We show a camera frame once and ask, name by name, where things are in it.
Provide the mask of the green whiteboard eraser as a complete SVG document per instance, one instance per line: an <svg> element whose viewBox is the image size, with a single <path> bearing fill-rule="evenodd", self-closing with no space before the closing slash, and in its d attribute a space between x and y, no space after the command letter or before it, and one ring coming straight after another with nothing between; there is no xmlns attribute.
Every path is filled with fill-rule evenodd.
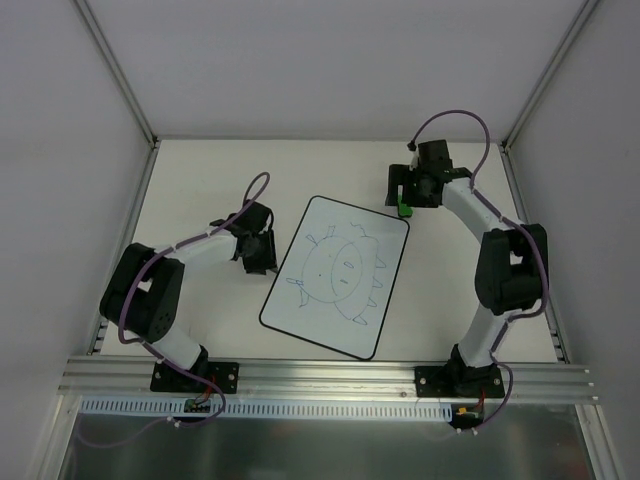
<svg viewBox="0 0 640 480"><path fill-rule="evenodd" d="M400 218L411 218L413 216L413 209L411 206L405 204L401 199L398 200L397 214Z"/></svg>

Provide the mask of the white whiteboard black frame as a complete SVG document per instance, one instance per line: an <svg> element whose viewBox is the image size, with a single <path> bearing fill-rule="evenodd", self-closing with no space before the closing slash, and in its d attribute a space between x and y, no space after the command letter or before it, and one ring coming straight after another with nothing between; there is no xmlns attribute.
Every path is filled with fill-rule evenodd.
<svg viewBox="0 0 640 480"><path fill-rule="evenodd" d="M259 322L358 360L375 356L409 237L407 221L316 195Z"/></svg>

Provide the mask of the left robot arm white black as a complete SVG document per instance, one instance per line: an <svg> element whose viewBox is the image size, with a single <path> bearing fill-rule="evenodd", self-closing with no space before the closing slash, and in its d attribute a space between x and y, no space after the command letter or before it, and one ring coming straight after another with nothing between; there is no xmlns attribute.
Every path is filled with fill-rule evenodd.
<svg viewBox="0 0 640 480"><path fill-rule="evenodd" d="M102 296L100 315L118 327L121 342L141 344L169 364L183 389L202 388L208 352L176 325L187 269L240 261L247 274L276 271L273 223L269 207L246 201L239 212L169 247L130 244Z"/></svg>

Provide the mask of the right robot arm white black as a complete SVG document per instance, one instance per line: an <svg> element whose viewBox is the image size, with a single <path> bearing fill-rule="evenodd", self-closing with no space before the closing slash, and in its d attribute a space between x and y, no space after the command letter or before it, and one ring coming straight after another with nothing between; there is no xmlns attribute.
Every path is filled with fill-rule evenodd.
<svg viewBox="0 0 640 480"><path fill-rule="evenodd" d="M504 216L477 188L475 173L454 166L446 141L410 142L408 149L411 163L389 168L386 205L444 207L480 245L474 318L444 365L415 368L416 393L422 398L502 398L495 355L515 321L531 316L549 293L546 230Z"/></svg>

